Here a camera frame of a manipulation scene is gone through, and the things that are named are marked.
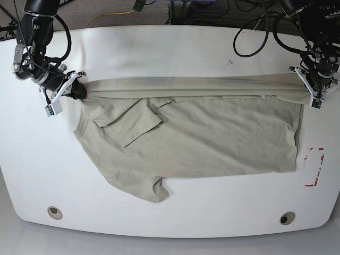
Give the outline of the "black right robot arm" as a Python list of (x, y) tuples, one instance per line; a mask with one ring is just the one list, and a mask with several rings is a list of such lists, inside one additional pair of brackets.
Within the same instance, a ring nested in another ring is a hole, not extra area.
[[(18, 23), (12, 72), (19, 80), (31, 79), (40, 86), (48, 104), (59, 96), (86, 99), (86, 88), (78, 81), (84, 72), (66, 73), (63, 62), (71, 52), (70, 31), (57, 14), (60, 1), (26, 1), (24, 16)], [(67, 49), (61, 57), (46, 56), (46, 49), (54, 34), (54, 20), (66, 33)]]

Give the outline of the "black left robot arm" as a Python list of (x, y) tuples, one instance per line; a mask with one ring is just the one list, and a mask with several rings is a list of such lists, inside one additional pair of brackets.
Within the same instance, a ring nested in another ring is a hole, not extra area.
[[(339, 72), (339, 26), (331, 19), (330, 14), (339, 12), (339, 1), (277, 1), (282, 12), (269, 24), (270, 14), (266, 1), (261, 1), (263, 15), (258, 20), (265, 21), (265, 37), (260, 48), (251, 54), (240, 54), (236, 49), (236, 40), (244, 27), (239, 29), (233, 40), (234, 53), (242, 58), (257, 55), (267, 43), (272, 32), (275, 41), (290, 53), (301, 58), (302, 70), (311, 89), (317, 93), (325, 91), (335, 83), (334, 76)], [(284, 44), (277, 32), (281, 20), (290, 21), (304, 40), (306, 50)]]

